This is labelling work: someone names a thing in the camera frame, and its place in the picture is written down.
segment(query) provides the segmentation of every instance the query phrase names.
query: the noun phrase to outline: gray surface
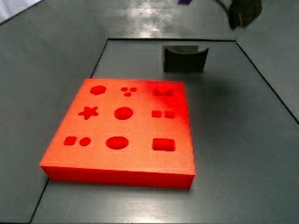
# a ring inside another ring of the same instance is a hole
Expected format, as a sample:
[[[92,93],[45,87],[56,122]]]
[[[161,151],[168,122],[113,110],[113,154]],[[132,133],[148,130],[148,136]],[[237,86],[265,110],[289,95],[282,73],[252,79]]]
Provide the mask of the gray surface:
[[[106,42],[90,3],[45,1],[0,26],[0,222],[32,218],[38,162]]]
[[[109,38],[236,39],[224,10],[213,0],[97,0],[97,14]],[[230,0],[222,0],[229,6]]]
[[[299,120],[299,2],[264,1],[260,22],[252,24],[237,43]]]
[[[162,45],[209,48],[204,74],[164,74]],[[299,127],[234,43],[108,41],[94,78],[184,81],[189,191],[48,184],[34,223],[297,223]]]

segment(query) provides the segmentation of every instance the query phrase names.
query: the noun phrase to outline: gray table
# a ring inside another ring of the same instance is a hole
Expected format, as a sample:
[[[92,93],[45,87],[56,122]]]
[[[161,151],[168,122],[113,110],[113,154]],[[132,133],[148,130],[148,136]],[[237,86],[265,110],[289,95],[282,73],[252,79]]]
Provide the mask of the gray table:
[[[202,74],[162,72],[161,46],[209,47]],[[297,223],[299,126],[233,42],[108,41],[93,78],[182,81],[189,191],[49,182],[33,223]]]

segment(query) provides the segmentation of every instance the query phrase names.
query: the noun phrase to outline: black object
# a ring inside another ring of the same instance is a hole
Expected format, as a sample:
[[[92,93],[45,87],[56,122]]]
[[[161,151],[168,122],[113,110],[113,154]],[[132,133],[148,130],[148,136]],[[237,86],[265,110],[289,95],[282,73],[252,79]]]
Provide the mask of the black object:
[[[198,52],[196,45],[162,46],[164,72],[201,72],[209,48]]]
[[[177,4],[190,4],[192,0],[178,0]]]
[[[230,6],[226,8],[220,0],[213,0],[228,15],[228,25],[233,30],[246,27],[257,18],[261,12],[261,0],[232,0]]]

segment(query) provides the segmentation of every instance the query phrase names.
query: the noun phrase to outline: star-shaped hole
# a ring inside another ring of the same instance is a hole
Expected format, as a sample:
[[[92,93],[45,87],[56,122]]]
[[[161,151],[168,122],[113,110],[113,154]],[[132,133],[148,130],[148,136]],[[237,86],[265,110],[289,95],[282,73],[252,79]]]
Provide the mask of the star-shaped hole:
[[[97,108],[90,108],[90,107],[84,107],[84,111],[78,112],[80,116],[84,116],[84,120],[88,120],[92,116],[97,116],[98,112],[97,112]]]

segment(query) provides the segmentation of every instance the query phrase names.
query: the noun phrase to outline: circular hole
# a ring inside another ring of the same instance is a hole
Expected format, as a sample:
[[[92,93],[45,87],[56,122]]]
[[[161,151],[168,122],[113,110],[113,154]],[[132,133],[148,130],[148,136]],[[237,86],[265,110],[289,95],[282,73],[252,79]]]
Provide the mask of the circular hole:
[[[90,139],[88,137],[82,137],[78,141],[80,146],[88,146],[90,143]]]
[[[128,140],[122,136],[112,136],[106,140],[106,147],[112,150],[121,150],[128,146]]]
[[[133,110],[128,107],[118,108],[114,111],[114,117],[118,120],[126,120],[133,115]]]

